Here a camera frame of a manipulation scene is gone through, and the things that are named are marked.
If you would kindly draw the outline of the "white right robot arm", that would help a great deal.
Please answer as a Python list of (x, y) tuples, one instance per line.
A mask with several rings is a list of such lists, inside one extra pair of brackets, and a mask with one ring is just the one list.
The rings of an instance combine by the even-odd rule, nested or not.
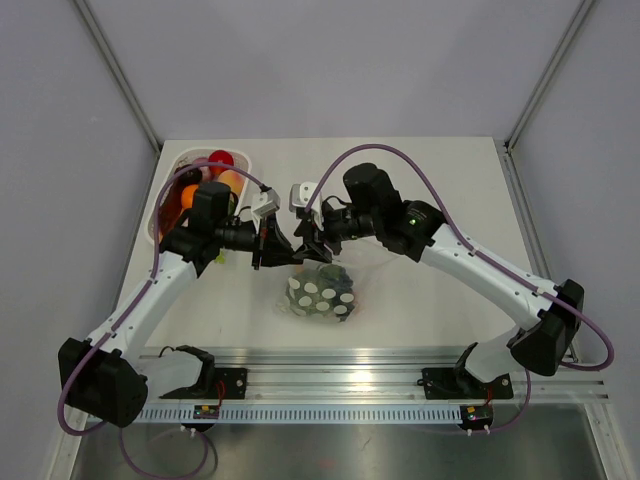
[(304, 258), (329, 262), (348, 240), (374, 237), (387, 250), (436, 268), (459, 280), (506, 313), (515, 326), (494, 339), (469, 345), (452, 369), (456, 389), (476, 396), (498, 377), (519, 368), (554, 375), (580, 320), (584, 289), (573, 280), (557, 285), (502, 264), (499, 257), (458, 238), (442, 210), (404, 200), (388, 174), (372, 163), (343, 176), (349, 202), (334, 209), (318, 186), (292, 186), (289, 206), (300, 224), (295, 232)]

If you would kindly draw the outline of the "clear zip top bag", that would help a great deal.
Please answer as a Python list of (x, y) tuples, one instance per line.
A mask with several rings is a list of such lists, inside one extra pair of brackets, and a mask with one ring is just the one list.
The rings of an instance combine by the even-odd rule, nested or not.
[(392, 260), (382, 247), (357, 241), (330, 263), (289, 266), (276, 290), (275, 312), (301, 321), (344, 323), (362, 310), (374, 276)]

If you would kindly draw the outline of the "green netted melon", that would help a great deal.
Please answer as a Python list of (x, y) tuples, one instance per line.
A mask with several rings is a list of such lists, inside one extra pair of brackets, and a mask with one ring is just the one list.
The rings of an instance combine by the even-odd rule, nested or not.
[(350, 303), (342, 300), (343, 295), (350, 291), (329, 288), (319, 271), (306, 270), (288, 277), (281, 306), (298, 317), (342, 322), (350, 314)]

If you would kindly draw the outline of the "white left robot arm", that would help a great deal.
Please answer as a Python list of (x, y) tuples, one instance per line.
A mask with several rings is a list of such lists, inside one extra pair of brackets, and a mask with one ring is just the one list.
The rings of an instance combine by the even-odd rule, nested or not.
[(138, 372), (136, 363), (173, 303), (222, 250), (251, 253), (255, 269), (294, 264), (294, 251), (277, 224), (277, 193), (262, 186), (252, 198), (252, 218), (245, 222), (233, 215), (236, 202), (226, 184), (197, 187), (191, 207), (155, 243), (149, 276), (86, 339), (70, 338), (61, 346), (57, 417), (65, 432), (77, 432), (66, 423), (67, 406), (126, 427), (153, 390), (165, 399), (224, 398), (214, 356), (196, 347), (178, 347), (148, 374)]

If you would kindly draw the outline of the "dark grape bunch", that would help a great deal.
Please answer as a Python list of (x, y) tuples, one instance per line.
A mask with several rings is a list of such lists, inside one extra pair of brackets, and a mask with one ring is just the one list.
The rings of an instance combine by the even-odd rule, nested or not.
[(329, 288), (336, 291), (345, 292), (353, 289), (353, 279), (347, 270), (340, 265), (324, 265), (319, 269), (319, 275)]

